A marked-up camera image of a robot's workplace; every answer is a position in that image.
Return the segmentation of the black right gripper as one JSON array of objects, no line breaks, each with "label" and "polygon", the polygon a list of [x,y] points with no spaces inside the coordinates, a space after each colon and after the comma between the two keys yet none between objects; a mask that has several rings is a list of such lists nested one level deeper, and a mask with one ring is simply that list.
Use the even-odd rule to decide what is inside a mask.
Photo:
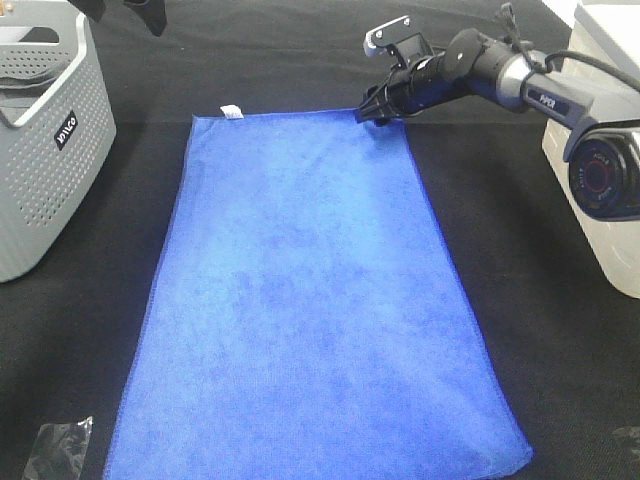
[{"label": "black right gripper", "polygon": [[371,87],[355,111],[358,123],[387,125],[424,110],[468,95],[463,85],[468,74],[468,54],[459,49],[424,58],[411,69],[391,67],[380,85]]}]

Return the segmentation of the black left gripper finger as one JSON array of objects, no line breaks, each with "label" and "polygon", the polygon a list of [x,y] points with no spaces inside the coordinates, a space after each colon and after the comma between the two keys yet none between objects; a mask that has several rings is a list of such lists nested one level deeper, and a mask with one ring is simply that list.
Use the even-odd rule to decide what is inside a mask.
[{"label": "black left gripper finger", "polygon": [[124,0],[123,4],[133,11],[154,36],[161,36],[167,26],[164,0]]},{"label": "black left gripper finger", "polygon": [[68,0],[68,2],[95,22],[100,22],[106,11],[104,0]]}]

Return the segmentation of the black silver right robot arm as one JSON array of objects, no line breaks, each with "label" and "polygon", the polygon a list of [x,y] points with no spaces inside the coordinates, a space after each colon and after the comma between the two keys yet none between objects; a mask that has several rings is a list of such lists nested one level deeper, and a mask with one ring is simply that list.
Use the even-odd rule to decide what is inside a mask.
[{"label": "black silver right robot arm", "polygon": [[464,29],[440,50],[409,16],[368,31],[365,54],[388,53],[395,62],[364,94],[357,122],[383,126],[470,95],[512,112],[532,108],[570,131],[562,159],[579,209],[597,221],[638,219],[638,80],[586,54],[536,50],[520,38],[509,3],[496,16],[504,36]]}]

